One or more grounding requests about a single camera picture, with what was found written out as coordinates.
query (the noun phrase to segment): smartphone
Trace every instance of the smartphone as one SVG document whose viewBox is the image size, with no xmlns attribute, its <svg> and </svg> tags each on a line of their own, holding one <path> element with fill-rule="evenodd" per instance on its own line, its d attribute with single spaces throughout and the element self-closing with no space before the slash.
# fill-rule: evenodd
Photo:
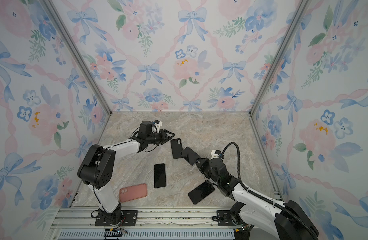
<svg viewBox="0 0 368 240">
<path fill-rule="evenodd" d="M 153 173 L 155 178 L 155 188 L 167 186 L 167 180 L 165 176 L 165 164 L 155 164 L 153 166 Z"/>
<path fill-rule="evenodd" d="M 119 200 L 120 202 L 127 202 L 130 200 L 146 197 L 147 194 L 147 184 L 145 183 L 124 187 L 119 191 Z"/>
<path fill-rule="evenodd" d="M 171 140 L 171 149 L 173 159 L 182 158 L 181 151 L 183 151 L 183 146 L 180 138 Z"/>
<path fill-rule="evenodd" d="M 190 193 L 188 193 L 188 196 L 191 199 L 192 203 L 196 205 L 201 200 L 205 199 L 214 190 L 215 188 L 211 184 L 203 182 L 198 187 L 193 189 Z"/>
<path fill-rule="evenodd" d="M 201 158 L 195 151 L 193 151 L 190 147 L 184 148 L 181 151 L 181 156 L 191 165 L 195 165 L 196 160 Z"/>
</svg>

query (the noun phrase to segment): pink phone case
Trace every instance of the pink phone case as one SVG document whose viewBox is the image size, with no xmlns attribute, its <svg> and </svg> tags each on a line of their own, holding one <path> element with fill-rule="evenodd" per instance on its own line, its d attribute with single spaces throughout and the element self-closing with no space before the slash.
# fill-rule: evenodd
<svg viewBox="0 0 368 240">
<path fill-rule="evenodd" d="M 127 202 L 133 199 L 138 199 L 147 196 L 147 184 L 139 184 L 130 187 L 124 187 L 119 191 L 120 202 Z"/>
</svg>

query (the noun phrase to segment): marble floor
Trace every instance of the marble floor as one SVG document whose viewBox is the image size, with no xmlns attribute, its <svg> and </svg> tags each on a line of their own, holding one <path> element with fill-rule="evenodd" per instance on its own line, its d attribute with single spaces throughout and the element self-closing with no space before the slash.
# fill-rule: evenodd
<svg viewBox="0 0 368 240">
<path fill-rule="evenodd" d="M 236 142 L 240 148 L 241 176 L 244 183 L 255 190 L 273 197 L 268 172 L 254 138 L 248 113 L 154 113 L 154 112 L 115 112 L 104 130 L 100 145 L 110 145 L 126 140 L 139 127 L 143 120 L 163 122 L 163 129 L 181 138 L 183 148 L 189 146 L 201 157 L 210 157 L 213 149 L 223 150 L 229 142 Z M 154 188 L 153 166 L 165 163 L 167 186 Z M 234 146 L 225 152 L 224 163 L 230 174 L 237 177 L 237 153 Z M 173 159 L 171 144 L 167 142 L 152 152 L 130 154 L 114 163 L 110 184 L 116 197 L 123 187 L 146 183 L 148 195 L 122 203 L 123 206 L 194 206 L 188 193 L 204 182 L 196 166 L 189 165 L 183 158 Z M 234 201 L 224 197 L 215 189 L 197 207 L 231 207 Z M 98 201 L 88 186 L 81 184 L 73 206 L 97 206 Z"/>
</svg>

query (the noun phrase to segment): wall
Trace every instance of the wall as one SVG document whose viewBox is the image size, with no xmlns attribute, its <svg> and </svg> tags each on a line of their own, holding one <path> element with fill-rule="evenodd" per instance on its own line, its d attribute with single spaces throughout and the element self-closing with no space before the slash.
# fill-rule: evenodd
<svg viewBox="0 0 368 240">
<path fill-rule="evenodd" d="M 37 1 L 0 0 L 0 239 L 43 239 L 108 115 Z"/>
<path fill-rule="evenodd" d="M 53 3 L 114 111 L 247 111 L 299 0 Z"/>
<path fill-rule="evenodd" d="M 254 114 L 282 194 L 368 239 L 368 1 L 312 0 L 288 53 Z"/>
</svg>

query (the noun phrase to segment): floral wallpaper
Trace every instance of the floral wallpaper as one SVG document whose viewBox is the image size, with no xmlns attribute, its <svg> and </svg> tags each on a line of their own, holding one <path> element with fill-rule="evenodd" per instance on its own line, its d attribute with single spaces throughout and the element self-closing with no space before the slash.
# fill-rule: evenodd
<svg viewBox="0 0 368 240">
<path fill-rule="evenodd" d="M 53 3 L 113 111 L 249 111 L 299 0 Z"/>
<path fill-rule="evenodd" d="M 311 1 L 254 121 L 319 239 L 368 239 L 368 0 Z"/>
<path fill-rule="evenodd" d="M 36 0 L 0 0 L 0 239 L 43 239 L 108 115 Z"/>
</svg>

